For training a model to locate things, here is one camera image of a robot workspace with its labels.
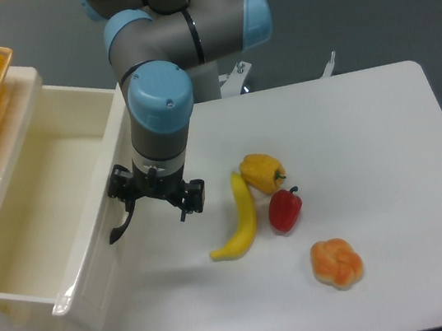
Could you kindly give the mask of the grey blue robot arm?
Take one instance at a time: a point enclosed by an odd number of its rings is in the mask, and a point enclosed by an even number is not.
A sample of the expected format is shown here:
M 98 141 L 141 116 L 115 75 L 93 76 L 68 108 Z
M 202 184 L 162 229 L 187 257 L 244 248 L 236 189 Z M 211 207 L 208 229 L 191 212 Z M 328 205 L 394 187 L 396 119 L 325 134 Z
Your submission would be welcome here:
M 189 71 L 265 43 L 267 0 L 79 0 L 103 20 L 104 47 L 130 117 L 132 164 L 115 165 L 108 195 L 134 213 L 139 198 L 201 212 L 204 183 L 183 179 L 195 97 Z

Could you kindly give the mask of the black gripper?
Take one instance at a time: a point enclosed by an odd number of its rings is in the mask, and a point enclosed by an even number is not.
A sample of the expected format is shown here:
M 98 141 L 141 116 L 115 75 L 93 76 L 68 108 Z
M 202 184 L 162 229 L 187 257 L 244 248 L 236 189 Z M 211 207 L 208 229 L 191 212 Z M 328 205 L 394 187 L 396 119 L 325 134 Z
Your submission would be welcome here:
M 107 196 L 123 202 L 125 211 L 132 211 L 136 200 L 142 197 L 166 200 L 180 209 L 179 219 L 184 222 L 188 214 L 203 211 L 206 189 L 204 180 L 185 182 L 183 173 L 183 166 L 172 174 L 160 175 L 153 167 L 145 173 L 135 164 L 133 172 L 123 165 L 113 165 Z

